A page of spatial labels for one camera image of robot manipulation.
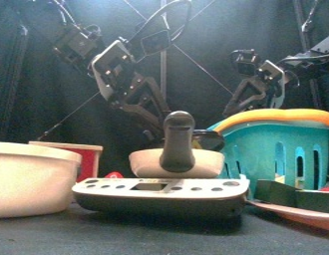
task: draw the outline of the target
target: black curtain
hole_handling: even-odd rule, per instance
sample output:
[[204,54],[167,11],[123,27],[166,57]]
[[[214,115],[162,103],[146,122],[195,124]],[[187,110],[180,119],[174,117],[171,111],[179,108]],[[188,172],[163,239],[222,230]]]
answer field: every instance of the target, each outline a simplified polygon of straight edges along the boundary
[[[16,45],[22,45],[16,43],[21,40],[24,24],[17,12],[22,2],[9,5],[0,1],[0,140],[28,142],[65,120],[44,140],[101,145],[100,176],[113,170],[132,176],[128,155],[147,144],[141,129],[123,112],[108,108],[100,95],[75,112],[97,92],[97,85],[55,56],[44,37],[47,31],[40,33],[26,27],[29,40],[20,79],[1,82],[10,74],[6,66],[14,63],[6,56],[12,52],[22,53],[16,49]],[[101,27],[108,46],[120,36],[127,39],[133,36],[137,25],[159,9],[162,1],[68,0],[67,4],[80,24]],[[313,1],[305,0],[302,4],[307,13]],[[183,6],[167,14],[174,28],[182,25],[183,14]],[[262,60],[277,62],[303,49],[290,0],[194,0],[191,17],[186,33],[167,49],[166,99],[174,111],[192,114],[196,128],[207,128],[223,119],[224,106],[240,82],[228,60],[230,52],[255,49]],[[329,36],[329,25],[325,25],[329,1],[322,1],[314,22],[311,44]],[[160,55],[152,55],[139,64],[139,72],[160,82],[160,65]],[[287,89],[283,108],[314,108],[306,84]]]

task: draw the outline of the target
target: scale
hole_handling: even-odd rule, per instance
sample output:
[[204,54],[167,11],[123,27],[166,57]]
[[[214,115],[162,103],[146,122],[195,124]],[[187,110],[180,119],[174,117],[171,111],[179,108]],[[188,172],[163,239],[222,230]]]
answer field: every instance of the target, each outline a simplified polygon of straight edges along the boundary
[[190,218],[240,214],[248,179],[88,178],[73,187],[77,203],[107,213]]
[[77,203],[107,213],[230,218],[240,214],[250,181],[220,179],[223,154],[191,148],[194,119],[174,112],[164,119],[164,148],[135,151],[139,178],[88,178],[76,183]]

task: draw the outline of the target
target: table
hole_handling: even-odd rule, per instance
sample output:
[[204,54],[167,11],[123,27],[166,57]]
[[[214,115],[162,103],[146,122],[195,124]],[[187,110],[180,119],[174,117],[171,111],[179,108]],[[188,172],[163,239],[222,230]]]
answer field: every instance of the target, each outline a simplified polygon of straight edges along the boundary
[[56,214],[0,219],[0,254],[329,254],[329,232],[247,205],[231,220],[108,215],[72,203]]

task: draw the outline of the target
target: red object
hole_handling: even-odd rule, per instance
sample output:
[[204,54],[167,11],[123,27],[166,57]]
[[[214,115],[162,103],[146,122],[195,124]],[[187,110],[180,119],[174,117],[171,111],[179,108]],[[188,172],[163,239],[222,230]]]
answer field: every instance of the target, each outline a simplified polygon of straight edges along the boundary
[[117,171],[112,171],[105,178],[124,178],[123,175]]
[[93,165],[95,165],[95,151],[79,148],[67,148],[67,150],[80,154],[83,156],[81,162],[81,173],[77,177],[77,182],[83,181],[87,178],[96,177]]
[[322,187],[319,191],[329,191],[329,187]]

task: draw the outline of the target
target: white container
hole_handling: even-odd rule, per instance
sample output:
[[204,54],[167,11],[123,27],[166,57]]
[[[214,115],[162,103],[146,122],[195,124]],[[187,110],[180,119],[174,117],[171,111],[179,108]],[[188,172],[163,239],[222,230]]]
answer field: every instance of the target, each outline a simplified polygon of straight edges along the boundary
[[65,210],[80,164],[68,150],[0,142],[0,218]]

